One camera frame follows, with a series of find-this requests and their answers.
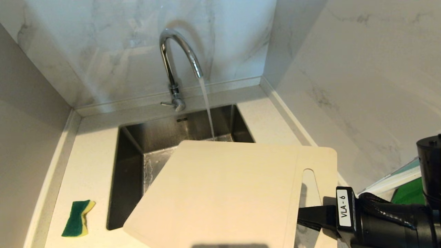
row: running water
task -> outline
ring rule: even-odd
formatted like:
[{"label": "running water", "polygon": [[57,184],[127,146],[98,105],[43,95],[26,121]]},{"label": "running water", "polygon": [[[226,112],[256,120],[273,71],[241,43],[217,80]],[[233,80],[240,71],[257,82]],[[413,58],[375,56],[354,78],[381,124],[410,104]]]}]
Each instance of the running water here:
[{"label": "running water", "polygon": [[214,139],[214,129],[213,129],[213,120],[211,120],[210,104],[208,104],[207,90],[205,89],[205,82],[204,82],[204,78],[203,77],[199,78],[199,84],[201,85],[202,94],[204,95],[205,107],[207,108],[208,120],[210,121],[211,136],[213,137],[213,141],[215,141],[215,139]]}]

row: green scouring pad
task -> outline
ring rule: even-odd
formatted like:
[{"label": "green scouring pad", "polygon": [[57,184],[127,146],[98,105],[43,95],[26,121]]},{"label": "green scouring pad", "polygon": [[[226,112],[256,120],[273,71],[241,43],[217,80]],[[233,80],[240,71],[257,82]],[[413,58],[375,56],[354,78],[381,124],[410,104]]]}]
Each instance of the green scouring pad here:
[{"label": "green scouring pad", "polygon": [[64,228],[63,237],[81,237],[89,232],[86,227],[85,215],[95,206],[91,200],[77,201],[72,203],[71,215]]}]

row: cutting board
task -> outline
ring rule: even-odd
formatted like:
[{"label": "cutting board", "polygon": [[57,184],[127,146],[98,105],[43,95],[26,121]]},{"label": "cutting board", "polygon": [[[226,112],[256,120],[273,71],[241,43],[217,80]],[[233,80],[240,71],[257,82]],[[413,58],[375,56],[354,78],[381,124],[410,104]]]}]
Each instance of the cutting board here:
[{"label": "cutting board", "polygon": [[183,141],[123,229],[150,248],[292,248],[305,169],[335,197],[333,149]]}]

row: kitchen sink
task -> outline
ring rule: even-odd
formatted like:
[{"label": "kitchen sink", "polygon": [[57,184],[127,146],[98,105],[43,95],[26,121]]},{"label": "kitchen sink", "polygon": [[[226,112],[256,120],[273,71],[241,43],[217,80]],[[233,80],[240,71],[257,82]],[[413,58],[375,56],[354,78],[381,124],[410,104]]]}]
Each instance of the kitchen sink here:
[{"label": "kitchen sink", "polygon": [[[236,105],[210,109],[215,141],[253,143]],[[123,226],[183,140],[213,140],[206,110],[122,126],[118,134],[107,229]]]}]

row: chrome faucet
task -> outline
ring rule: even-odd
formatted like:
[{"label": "chrome faucet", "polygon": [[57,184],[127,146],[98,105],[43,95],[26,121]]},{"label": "chrome faucet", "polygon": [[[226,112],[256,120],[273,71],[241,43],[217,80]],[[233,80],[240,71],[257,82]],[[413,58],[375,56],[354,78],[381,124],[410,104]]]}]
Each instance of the chrome faucet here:
[{"label": "chrome faucet", "polygon": [[164,29],[159,37],[159,48],[161,49],[162,60],[164,61],[165,70],[167,71],[167,76],[170,81],[168,88],[170,89],[170,94],[172,95],[172,102],[161,102],[161,104],[173,106],[176,108],[176,112],[178,112],[185,108],[185,102],[181,97],[181,93],[179,92],[179,84],[173,75],[170,63],[168,62],[167,49],[169,46],[167,45],[167,40],[169,38],[176,41],[179,46],[184,50],[188,60],[190,61],[196,78],[203,77],[203,73],[198,59],[196,58],[196,55],[194,54],[193,50],[188,45],[188,42],[184,39],[184,37],[176,30],[168,28]]}]

